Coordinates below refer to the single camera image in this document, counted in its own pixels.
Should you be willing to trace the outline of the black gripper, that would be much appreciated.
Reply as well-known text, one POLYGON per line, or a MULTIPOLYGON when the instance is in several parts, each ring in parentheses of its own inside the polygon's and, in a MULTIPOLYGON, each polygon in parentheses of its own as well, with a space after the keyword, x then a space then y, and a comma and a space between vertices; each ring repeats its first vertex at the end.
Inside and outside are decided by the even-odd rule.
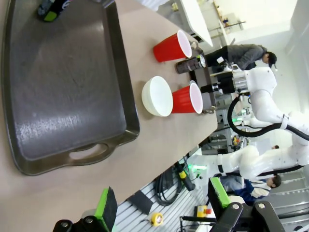
POLYGON ((201 93, 211 93, 219 90, 221 90, 224 94, 235 92, 232 72, 215 73, 213 76, 217 78, 217 83, 202 86, 200 88, 201 93))

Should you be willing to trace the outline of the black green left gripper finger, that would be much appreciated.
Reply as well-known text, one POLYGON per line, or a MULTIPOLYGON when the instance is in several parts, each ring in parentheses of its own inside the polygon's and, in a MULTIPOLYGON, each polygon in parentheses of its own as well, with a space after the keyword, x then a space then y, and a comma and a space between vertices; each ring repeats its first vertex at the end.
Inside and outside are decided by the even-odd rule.
POLYGON ((105 188, 94 215, 81 218, 75 223, 68 219, 59 220, 55 224, 53 232, 111 232, 117 208, 114 190, 111 187, 105 188))

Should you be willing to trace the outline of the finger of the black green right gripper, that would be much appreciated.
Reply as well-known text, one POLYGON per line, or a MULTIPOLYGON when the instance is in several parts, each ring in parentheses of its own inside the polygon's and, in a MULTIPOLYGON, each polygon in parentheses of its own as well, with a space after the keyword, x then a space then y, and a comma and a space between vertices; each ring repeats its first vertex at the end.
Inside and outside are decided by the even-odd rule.
POLYGON ((216 218, 216 222, 211 228, 212 232, 285 231, 269 202, 260 201, 253 206, 232 202, 217 177, 209 179, 208 198, 216 218))

